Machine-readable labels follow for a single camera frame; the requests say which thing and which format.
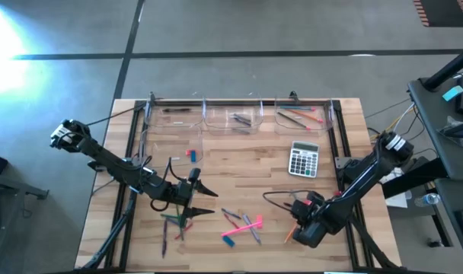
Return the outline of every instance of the pink marker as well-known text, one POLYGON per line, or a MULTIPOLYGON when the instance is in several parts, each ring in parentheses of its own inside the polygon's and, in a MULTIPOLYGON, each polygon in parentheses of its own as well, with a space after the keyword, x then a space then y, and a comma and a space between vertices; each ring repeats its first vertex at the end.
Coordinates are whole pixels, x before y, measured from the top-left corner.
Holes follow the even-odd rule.
POLYGON ((257 227, 259 229, 262 228, 262 215, 257 215, 257 221, 255 223, 253 223, 251 225, 245 225, 244 227, 240 227, 240 228, 234 229, 232 231, 222 233, 222 237, 228 236, 228 235, 231 235, 231 234, 235 234, 235 233, 243 231, 243 230, 248 230, 248 229, 250 229, 252 227, 257 227))

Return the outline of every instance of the clear plastic bin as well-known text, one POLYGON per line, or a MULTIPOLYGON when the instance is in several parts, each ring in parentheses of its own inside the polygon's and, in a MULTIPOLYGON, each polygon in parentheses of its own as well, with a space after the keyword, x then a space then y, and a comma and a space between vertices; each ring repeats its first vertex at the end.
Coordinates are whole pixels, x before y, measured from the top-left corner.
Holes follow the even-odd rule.
POLYGON ((159 100, 155 101, 150 116, 151 126, 195 126, 203 121, 204 97, 193 93, 189 100, 159 100))
POLYGON ((333 101, 299 100, 276 97, 274 131, 280 135, 322 135, 334 124, 333 101))
POLYGON ((146 150, 142 161, 148 155, 152 156, 152 160, 146 167, 156 170, 158 174, 164 174, 171 158, 172 170, 176 175, 188 177, 192 168, 201 167, 203 163, 202 130, 199 126, 151 126, 147 130, 146 150), (187 155, 187 151, 192 150, 196 152, 195 161, 191 161, 191 155, 187 155))
POLYGON ((263 104, 260 95, 244 94, 239 101, 206 99, 205 124, 212 134, 249 135, 257 133, 263 122, 263 104))

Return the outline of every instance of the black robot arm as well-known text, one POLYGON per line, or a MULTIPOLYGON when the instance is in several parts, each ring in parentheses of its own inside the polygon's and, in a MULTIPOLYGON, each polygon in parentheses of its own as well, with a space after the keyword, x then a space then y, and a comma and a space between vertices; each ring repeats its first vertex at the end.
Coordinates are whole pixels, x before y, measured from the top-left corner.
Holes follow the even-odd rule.
POLYGON ((128 185, 140 194, 147 194, 152 199, 153 209, 164 210, 169 203, 184 206, 183 218, 180 219, 181 227, 185 226, 186 218, 214 212, 208 209, 190 208, 194 191, 209 196, 218 196, 201 183, 199 168, 192 169, 187 179, 178 178, 179 183, 172 184, 165 180, 165 176, 164 178, 158 176, 155 170, 143 167, 143 165, 134 165, 131 161, 126 161, 108 151, 91 137, 88 126, 73 119, 62 121, 50 138, 51 147, 68 152, 81 152, 94 159, 88 164, 93 169, 96 170, 96 166, 104 166, 119 183, 128 185), (157 209, 153 206, 154 200, 166 202, 166 206, 163 209, 157 209))
POLYGON ((339 172, 341 180, 353 178, 352 183, 341 196, 324 200, 323 196, 311 191, 307 202, 294 201, 291 212, 300 228, 295 230, 293 238, 301 244, 314 248, 319 245, 326 233, 338 233, 350 220, 354 205, 383 176, 409 161, 412 153, 412 144, 399 135, 393 132, 382 133, 370 155, 361 161, 352 161, 339 172))

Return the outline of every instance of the sunlight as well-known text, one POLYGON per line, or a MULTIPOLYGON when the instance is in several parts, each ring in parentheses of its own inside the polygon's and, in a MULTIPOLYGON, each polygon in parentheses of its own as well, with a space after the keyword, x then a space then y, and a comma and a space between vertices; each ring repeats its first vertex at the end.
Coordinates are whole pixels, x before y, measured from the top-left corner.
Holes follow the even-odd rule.
POLYGON ((25 54, 23 43, 0 7, 0 93, 13 91, 24 85, 27 62, 10 60, 17 54, 25 54))

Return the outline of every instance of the concrete floor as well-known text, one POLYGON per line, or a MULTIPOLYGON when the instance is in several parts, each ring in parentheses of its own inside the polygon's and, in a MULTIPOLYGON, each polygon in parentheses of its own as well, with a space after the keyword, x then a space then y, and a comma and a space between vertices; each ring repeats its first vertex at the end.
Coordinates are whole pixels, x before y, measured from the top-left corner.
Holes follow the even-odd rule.
MULTIPOLYGON (((124 53, 136 0, 0 1, 0 156, 7 173, 50 189, 46 201, 27 198, 3 259, 3 273, 41 273, 74 266, 94 172, 84 155, 49 147, 62 119, 91 122, 110 112, 121 59, 6 61, 13 54, 124 53)), ((148 0, 133 51, 460 49, 463 28, 425 28, 411 0, 148 0)), ((241 59, 139 59, 130 62, 122 98, 360 97, 366 115, 407 98, 406 85, 454 56, 324 56, 241 59)), ((409 103, 367 119, 384 129, 409 103)), ((407 116, 404 132, 413 116, 407 116)), ((104 139, 106 123, 91 127, 104 139)), ((418 122, 407 134, 421 130, 418 122)), ((429 144, 423 133, 416 151, 429 144)), ((433 158, 426 152, 427 158, 433 158)), ((393 219, 404 266, 463 272, 459 247, 432 250, 431 219, 393 219)))

